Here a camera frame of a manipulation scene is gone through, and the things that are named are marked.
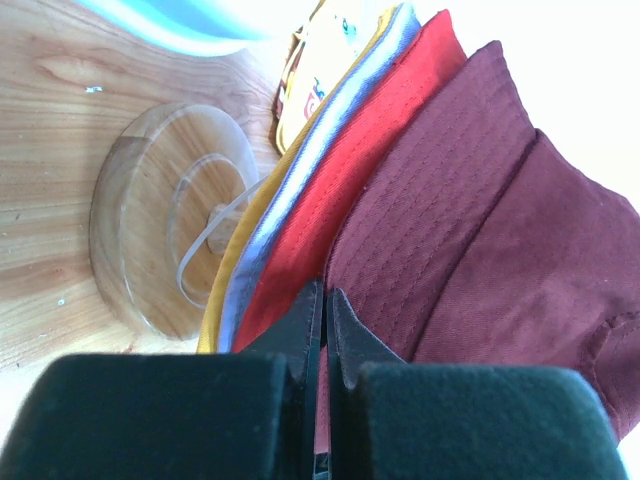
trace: folded cloth stack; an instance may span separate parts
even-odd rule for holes
[[[245,212],[198,351],[242,350],[318,276],[407,361],[570,368],[619,438],[640,421],[640,217],[533,127],[500,43],[466,59],[446,11],[381,18]]]
[[[275,101],[276,146],[284,153],[320,102],[366,47],[376,27],[378,3],[388,0],[322,0],[285,66]]]

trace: wood grain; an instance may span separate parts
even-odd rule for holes
[[[216,232],[219,251],[196,251],[184,293],[178,267],[211,213],[258,179],[248,139],[218,108],[159,105],[134,120],[102,166],[89,220],[93,274],[115,315],[142,333],[196,337],[204,310],[189,300],[206,304],[235,227]]]
[[[268,171],[290,39],[202,59],[146,44],[70,0],[0,0],[0,11],[1,442],[60,355],[194,351],[195,341],[134,333],[102,301],[88,241],[98,173],[136,117],[171,102],[229,113]]]

